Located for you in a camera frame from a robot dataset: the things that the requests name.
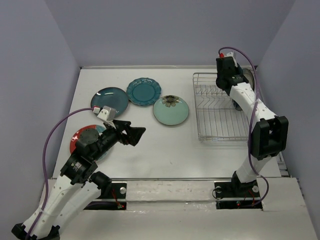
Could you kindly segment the light green flower plate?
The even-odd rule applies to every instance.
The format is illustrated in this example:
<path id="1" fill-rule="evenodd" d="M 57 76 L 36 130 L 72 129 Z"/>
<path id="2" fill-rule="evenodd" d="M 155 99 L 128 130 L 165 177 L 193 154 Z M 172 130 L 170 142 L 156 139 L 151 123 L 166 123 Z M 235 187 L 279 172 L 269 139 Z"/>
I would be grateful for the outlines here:
<path id="1" fill-rule="evenodd" d="M 182 124 L 188 118 L 189 112 L 186 101 L 176 95 L 162 96 L 153 105 L 155 119 L 167 126 Z"/>

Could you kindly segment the teal scalloped plate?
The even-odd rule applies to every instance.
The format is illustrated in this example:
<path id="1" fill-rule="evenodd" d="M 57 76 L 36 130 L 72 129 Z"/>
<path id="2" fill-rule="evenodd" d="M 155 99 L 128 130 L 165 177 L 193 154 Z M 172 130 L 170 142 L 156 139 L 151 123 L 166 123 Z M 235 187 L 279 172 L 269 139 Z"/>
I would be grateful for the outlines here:
<path id="1" fill-rule="evenodd" d="M 129 83 L 126 94 L 133 104 L 146 107 L 153 105 L 160 98 L 162 88 L 154 79 L 141 77 Z"/>

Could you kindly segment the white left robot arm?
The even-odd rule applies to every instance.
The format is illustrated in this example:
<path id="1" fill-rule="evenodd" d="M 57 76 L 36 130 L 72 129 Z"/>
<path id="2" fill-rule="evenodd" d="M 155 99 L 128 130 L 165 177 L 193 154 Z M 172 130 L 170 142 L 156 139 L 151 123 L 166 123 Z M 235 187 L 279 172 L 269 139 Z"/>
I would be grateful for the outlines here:
<path id="1" fill-rule="evenodd" d="M 42 205 L 23 223 L 12 228 L 19 240 L 58 240 L 76 214 L 97 197 L 110 194 L 112 180 L 97 170 L 98 159 L 116 143 L 136 146 L 146 131 L 132 127 L 131 122 L 114 120 L 99 133 L 86 128 L 75 143 L 75 149 L 62 167 L 60 175 Z"/>

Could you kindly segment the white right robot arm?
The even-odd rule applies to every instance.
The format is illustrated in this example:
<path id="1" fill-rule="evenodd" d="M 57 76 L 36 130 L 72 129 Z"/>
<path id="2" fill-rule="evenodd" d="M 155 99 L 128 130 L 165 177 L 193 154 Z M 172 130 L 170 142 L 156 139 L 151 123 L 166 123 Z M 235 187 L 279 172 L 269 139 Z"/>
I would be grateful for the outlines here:
<path id="1" fill-rule="evenodd" d="M 236 102 L 249 120 L 248 154 L 231 178 L 230 190 L 242 196 L 253 187 L 263 167 L 286 148 L 289 121 L 277 116 L 258 97 L 232 54 L 216 59 L 218 88 Z"/>

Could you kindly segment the cream plate with grey rim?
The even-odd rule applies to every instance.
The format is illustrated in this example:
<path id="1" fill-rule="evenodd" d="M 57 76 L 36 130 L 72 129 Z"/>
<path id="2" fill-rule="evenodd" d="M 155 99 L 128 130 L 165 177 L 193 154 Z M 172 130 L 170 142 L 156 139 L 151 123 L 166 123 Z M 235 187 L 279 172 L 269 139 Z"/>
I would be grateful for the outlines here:
<path id="1" fill-rule="evenodd" d="M 248 80 L 252 90 L 255 90 L 255 78 L 252 71 L 248 68 L 242 68 L 244 77 Z"/>

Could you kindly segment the navy shell-shaped dish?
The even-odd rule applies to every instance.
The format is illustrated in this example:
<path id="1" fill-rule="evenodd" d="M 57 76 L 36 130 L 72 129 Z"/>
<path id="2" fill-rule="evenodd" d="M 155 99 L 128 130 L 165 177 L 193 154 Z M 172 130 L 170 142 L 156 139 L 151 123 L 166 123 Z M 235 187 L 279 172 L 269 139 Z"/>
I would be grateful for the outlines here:
<path id="1" fill-rule="evenodd" d="M 232 100 L 232 104 L 237 111 L 242 111 L 241 106 L 235 100 Z"/>

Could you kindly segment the dark teal round plate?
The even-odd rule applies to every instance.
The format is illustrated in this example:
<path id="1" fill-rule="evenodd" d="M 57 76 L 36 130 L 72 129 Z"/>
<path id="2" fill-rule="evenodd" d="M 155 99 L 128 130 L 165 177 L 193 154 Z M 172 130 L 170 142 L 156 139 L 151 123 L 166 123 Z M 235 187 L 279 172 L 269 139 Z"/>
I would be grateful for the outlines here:
<path id="1" fill-rule="evenodd" d="M 111 107 L 116 110 L 115 117 L 119 117 L 125 112 L 129 105 L 129 98 L 126 92 L 118 87 L 107 87 L 94 94 L 90 101 L 90 106 L 103 108 Z"/>

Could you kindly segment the red and teal plate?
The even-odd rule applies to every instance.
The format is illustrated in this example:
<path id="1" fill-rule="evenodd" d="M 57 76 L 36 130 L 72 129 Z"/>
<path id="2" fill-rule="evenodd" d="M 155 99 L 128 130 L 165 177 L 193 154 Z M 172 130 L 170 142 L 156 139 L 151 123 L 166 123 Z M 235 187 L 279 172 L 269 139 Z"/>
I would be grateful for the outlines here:
<path id="1" fill-rule="evenodd" d="M 104 130 L 106 130 L 104 126 L 95 124 L 79 129 L 70 140 L 70 157 L 68 158 L 68 161 L 71 162 L 72 160 L 75 160 L 82 147 L 92 146 L 92 144 L 102 135 Z"/>

